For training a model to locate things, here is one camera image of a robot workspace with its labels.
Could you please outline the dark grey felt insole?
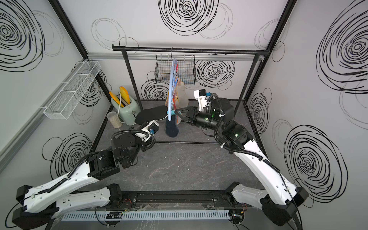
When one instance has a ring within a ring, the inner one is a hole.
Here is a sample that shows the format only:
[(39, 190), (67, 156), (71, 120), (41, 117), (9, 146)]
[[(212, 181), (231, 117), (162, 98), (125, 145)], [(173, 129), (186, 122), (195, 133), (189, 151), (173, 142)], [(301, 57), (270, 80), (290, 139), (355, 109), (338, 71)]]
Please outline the dark grey felt insole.
[(175, 138), (179, 134), (176, 120), (176, 115), (171, 115), (171, 120), (169, 120), (169, 118), (165, 120), (165, 134), (170, 138)]

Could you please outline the black foam insole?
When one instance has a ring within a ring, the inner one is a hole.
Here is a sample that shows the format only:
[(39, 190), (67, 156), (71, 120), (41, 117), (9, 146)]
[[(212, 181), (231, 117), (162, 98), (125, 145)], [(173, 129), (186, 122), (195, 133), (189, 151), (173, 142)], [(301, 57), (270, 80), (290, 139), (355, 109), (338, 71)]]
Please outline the black foam insole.
[(161, 120), (166, 118), (167, 112), (168, 108), (165, 105), (160, 105), (150, 109), (144, 109), (138, 113), (135, 122), (139, 125), (142, 125), (153, 120)]

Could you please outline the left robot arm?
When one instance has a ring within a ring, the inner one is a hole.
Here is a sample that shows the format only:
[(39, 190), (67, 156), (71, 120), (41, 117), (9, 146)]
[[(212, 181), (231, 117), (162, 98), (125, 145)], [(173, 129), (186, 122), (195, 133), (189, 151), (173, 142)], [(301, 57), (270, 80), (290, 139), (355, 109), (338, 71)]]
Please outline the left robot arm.
[(65, 213), (93, 207), (117, 208), (125, 201), (120, 186), (110, 184), (90, 192), (78, 189), (102, 181), (134, 164), (138, 153), (154, 146), (153, 129), (114, 133), (108, 149), (82, 156), (70, 172), (41, 186), (17, 190), (17, 204), (8, 212), (12, 227), (31, 230)]

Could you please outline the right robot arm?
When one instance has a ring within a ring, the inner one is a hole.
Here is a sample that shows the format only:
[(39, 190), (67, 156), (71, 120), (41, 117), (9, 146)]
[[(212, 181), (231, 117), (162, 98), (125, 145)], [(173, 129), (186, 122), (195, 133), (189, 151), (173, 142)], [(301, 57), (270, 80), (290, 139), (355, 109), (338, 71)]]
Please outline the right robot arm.
[(169, 115), (177, 115), (193, 126), (212, 130), (220, 147), (243, 161), (263, 186), (255, 189), (235, 183), (230, 193), (236, 204), (262, 210), (278, 226), (293, 221), (295, 229), (301, 230), (299, 206), (308, 198), (307, 191), (296, 187), (269, 161), (248, 130), (234, 120), (236, 110), (226, 98), (206, 93), (197, 100), (198, 106), (178, 108)]

